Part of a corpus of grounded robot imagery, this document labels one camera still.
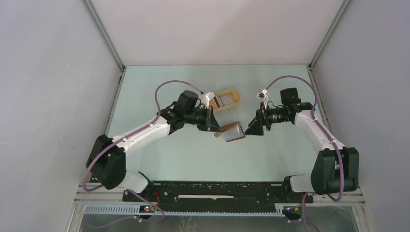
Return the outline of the gold credit card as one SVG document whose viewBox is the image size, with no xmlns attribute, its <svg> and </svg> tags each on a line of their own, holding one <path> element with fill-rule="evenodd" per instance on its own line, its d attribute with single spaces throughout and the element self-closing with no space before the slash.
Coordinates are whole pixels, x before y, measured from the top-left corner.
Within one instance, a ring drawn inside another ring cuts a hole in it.
<svg viewBox="0 0 410 232">
<path fill-rule="evenodd" d="M 217 97 L 214 97 L 214 98 L 210 101 L 209 104 L 212 105 L 213 108 L 215 108 L 215 109 L 221 107 L 220 101 L 219 101 L 219 99 L 218 99 Z"/>
</svg>

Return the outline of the brown leather card holder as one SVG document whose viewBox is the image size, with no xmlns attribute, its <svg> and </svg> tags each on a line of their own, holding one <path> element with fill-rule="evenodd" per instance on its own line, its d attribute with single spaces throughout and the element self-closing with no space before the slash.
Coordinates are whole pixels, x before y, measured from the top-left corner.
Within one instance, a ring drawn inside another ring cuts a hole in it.
<svg viewBox="0 0 410 232">
<path fill-rule="evenodd" d="M 214 133 L 215 138 L 221 138 L 225 142 L 233 142 L 246 137 L 244 130 L 239 121 L 233 122 L 221 127 L 222 132 Z"/>
</svg>

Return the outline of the silver VIP credit card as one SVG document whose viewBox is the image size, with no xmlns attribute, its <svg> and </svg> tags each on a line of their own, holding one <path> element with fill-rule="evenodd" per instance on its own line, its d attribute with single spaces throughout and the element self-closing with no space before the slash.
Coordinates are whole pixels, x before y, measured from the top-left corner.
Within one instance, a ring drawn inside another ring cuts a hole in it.
<svg viewBox="0 0 410 232">
<path fill-rule="evenodd" d="M 233 93 L 219 95 L 219 101 L 220 101 L 221 107 L 225 107 L 225 106 L 237 103 L 236 97 Z"/>
</svg>

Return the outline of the beige oval tray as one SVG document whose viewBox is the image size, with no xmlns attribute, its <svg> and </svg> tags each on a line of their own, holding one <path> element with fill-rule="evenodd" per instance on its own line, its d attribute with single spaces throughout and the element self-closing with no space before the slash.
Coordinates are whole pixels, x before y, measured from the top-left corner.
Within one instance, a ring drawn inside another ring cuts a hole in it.
<svg viewBox="0 0 410 232">
<path fill-rule="evenodd" d="M 236 88 L 227 88 L 214 93 L 215 96 L 209 101 L 214 113 L 226 111 L 237 107 L 241 102 L 241 95 Z"/>
</svg>

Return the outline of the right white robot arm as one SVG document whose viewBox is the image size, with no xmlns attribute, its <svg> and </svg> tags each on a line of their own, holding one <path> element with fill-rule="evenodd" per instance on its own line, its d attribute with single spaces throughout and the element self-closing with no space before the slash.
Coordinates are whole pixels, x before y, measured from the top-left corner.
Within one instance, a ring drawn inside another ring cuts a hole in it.
<svg viewBox="0 0 410 232">
<path fill-rule="evenodd" d="M 261 103 L 255 118 L 249 123 L 246 135 L 263 136 L 272 124 L 291 122 L 306 136 L 317 152 L 310 174 L 293 175 L 284 179 L 282 198 L 294 202 L 301 192 L 319 195 L 344 193 L 358 188 L 359 153 L 346 147 L 317 119 L 313 105 L 302 102 L 296 88 L 280 91 L 281 106 L 270 108 Z"/>
</svg>

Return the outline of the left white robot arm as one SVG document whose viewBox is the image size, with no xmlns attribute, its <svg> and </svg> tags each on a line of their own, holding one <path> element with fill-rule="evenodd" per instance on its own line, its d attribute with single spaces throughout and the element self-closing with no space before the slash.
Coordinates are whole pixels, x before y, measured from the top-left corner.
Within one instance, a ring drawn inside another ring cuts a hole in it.
<svg viewBox="0 0 410 232">
<path fill-rule="evenodd" d="M 221 126 L 214 117 L 210 100 L 213 92 L 197 95 L 185 90 L 178 100 L 164 109 L 146 124 L 113 138 L 99 136 L 86 162 L 91 173 L 106 189 L 116 187 L 128 189 L 141 201 L 148 201 L 153 195 L 150 180 L 140 171 L 129 171 L 128 161 L 136 150 L 151 142 L 171 135 L 186 124 L 195 125 L 199 131 L 221 132 Z"/>
</svg>

